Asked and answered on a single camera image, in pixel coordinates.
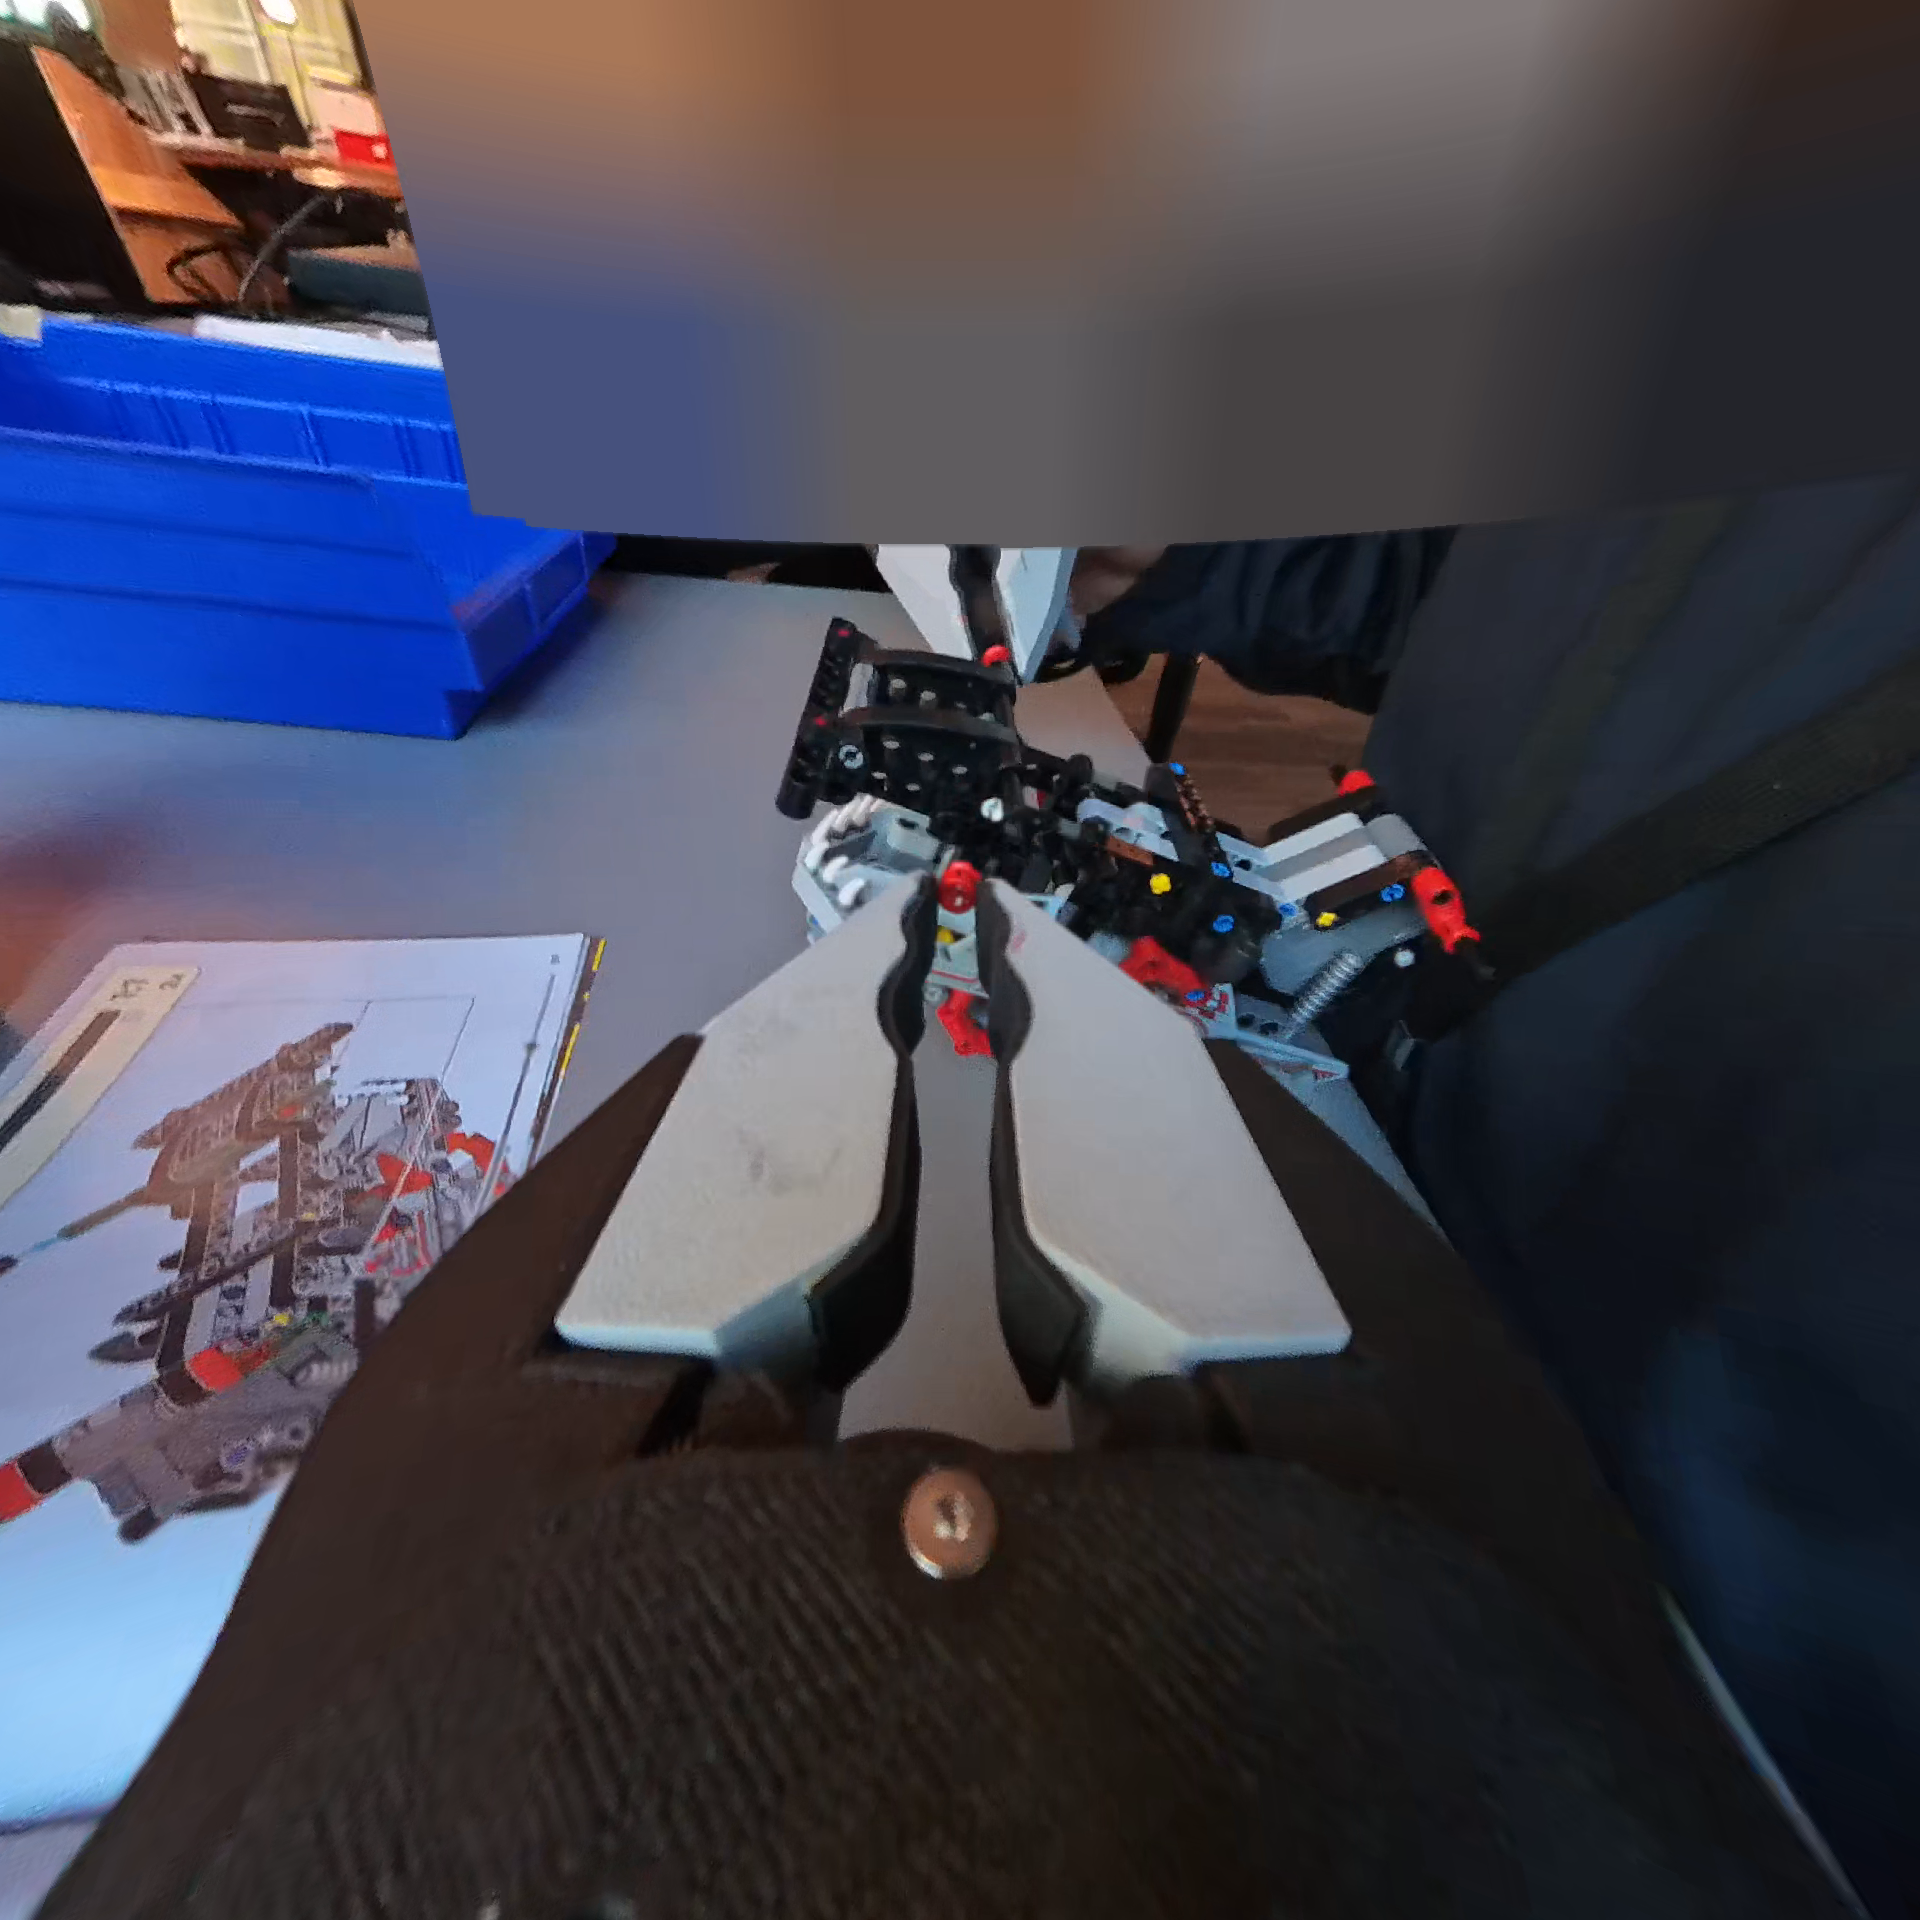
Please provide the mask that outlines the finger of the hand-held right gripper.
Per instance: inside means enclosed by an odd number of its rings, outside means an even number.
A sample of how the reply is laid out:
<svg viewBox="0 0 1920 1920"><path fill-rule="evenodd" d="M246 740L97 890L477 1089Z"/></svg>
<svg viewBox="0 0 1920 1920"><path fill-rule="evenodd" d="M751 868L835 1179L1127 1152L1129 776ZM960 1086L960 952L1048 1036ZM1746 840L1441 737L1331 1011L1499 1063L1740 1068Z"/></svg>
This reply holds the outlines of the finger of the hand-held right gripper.
<svg viewBox="0 0 1920 1920"><path fill-rule="evenodd" d="M875 565L928 649L982 649L977 600L989 584L982 543L880 542Z"/></svg>
<svg viewBox="0 0 1920 1920"><path fill-rule="evenodd" d="M1005 645L1021 684L1034 684L1056 656L1075 657L1084 623L1073 608L1076 546L1002 546L993 579L1002 611Z"/></svg>

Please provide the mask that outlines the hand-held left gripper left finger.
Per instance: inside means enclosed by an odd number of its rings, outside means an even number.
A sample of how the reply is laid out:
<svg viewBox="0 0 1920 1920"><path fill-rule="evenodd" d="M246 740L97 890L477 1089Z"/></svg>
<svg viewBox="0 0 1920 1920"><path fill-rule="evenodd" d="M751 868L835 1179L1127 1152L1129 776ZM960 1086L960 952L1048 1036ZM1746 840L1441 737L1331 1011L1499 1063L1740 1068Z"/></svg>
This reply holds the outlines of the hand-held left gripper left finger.
<svg viewBox="0 0 1920 1920"><path fill-rule="evenodd" d="M933 880L903 878L708 1020L558 1307L566 1344L828 1394L892 1344L937 926Z"/></svg>

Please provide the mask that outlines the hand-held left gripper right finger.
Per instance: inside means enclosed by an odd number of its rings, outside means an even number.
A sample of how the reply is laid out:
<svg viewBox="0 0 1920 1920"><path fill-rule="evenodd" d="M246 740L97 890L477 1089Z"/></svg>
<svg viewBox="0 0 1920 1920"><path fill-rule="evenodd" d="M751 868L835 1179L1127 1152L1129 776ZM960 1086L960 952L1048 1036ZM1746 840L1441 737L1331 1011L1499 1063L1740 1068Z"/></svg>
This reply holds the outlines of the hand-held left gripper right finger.
<svg viewBox="0 0 1920 1920"><path fill-rule="evenodd" d="M1192 1022L1002 880L974 929L995 1295L1026 1398L1345 1351L1350 1320Z"/></svg>

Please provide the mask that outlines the brick-built toy truck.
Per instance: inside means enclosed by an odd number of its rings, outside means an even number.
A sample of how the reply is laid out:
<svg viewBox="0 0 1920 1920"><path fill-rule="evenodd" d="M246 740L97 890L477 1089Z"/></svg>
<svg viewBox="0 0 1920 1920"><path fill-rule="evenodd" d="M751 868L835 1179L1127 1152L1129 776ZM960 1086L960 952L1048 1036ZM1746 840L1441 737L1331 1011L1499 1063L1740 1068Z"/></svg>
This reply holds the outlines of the brick-built toy truck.
<svg viewBox="0 0 1920 1920"><path fill-rule="evenodd" d="M1367 971L1482 984L1460 886L1370 773L1337 773L1333 801L1259 841L1178 761L1108 779L1090 755L1026 741L1001 656L891 649L832 620L779 792L783 814L812 822L795 868L812 942L889 886L933 882L925 1002L958 1054L993 1045L977 911L939 900L954 858L1278 1078L1346 1075L1315 1039Z"/></svg>

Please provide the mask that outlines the person's right forearm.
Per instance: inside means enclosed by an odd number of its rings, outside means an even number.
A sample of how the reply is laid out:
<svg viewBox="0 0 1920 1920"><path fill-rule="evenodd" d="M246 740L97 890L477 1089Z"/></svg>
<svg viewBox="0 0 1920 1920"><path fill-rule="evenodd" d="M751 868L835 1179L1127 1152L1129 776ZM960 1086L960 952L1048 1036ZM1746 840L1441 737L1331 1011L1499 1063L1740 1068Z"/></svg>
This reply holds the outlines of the person's right forearm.
<svg viewBox="0 0 1920 1920"><path fill-rule="evenodd" d="M1087 546L1068 606L1096 663L1212 660L1267 698L1374 713L1459 528Z"/></svg>

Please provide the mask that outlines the open instruction booklet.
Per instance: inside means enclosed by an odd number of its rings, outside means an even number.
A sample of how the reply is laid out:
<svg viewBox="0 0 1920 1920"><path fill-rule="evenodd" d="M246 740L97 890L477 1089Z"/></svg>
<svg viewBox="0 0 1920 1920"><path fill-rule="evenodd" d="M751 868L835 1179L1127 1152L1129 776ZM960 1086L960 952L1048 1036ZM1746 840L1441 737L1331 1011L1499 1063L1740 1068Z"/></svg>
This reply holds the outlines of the open instruction booklet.
<svg viewBox="0 0 1920 1920"><path fill-rule="evenodd" d="M124 943L4 1068L7 1831L153 1753L327 1414L538 1155L605 947Z"/></svg>

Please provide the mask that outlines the person's dark clothed torso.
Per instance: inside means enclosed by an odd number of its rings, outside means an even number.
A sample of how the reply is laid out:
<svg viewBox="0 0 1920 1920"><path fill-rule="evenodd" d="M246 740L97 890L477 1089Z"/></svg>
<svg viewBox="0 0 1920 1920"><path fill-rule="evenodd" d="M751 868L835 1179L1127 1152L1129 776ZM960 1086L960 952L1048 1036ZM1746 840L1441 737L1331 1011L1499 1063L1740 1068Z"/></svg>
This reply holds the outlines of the person's dark clothed torso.
<svg viewBox="0 0 1920 1920"><path fill-rule="evenodd" d="M1916 663L1916 475L1459 533L1367 759L1513 890ZM1916 1916L1916 770L1506 986L1407 1155L1876 1916Z"/></svg>

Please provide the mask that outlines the blue plastic bin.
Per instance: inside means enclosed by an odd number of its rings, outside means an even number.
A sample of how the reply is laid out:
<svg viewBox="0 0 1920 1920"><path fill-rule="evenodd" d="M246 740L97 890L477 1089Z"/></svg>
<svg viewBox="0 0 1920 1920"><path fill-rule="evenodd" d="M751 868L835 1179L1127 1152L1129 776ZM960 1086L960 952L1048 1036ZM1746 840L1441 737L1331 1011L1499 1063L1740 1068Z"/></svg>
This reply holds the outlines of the blue plastic bin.
<svg viewBox="0 0 1920 1920"><path fill-rule="evenodd" d="M2 345L2 695L456 740L610 533L473 505L437 363L49 316Z"/></svg>

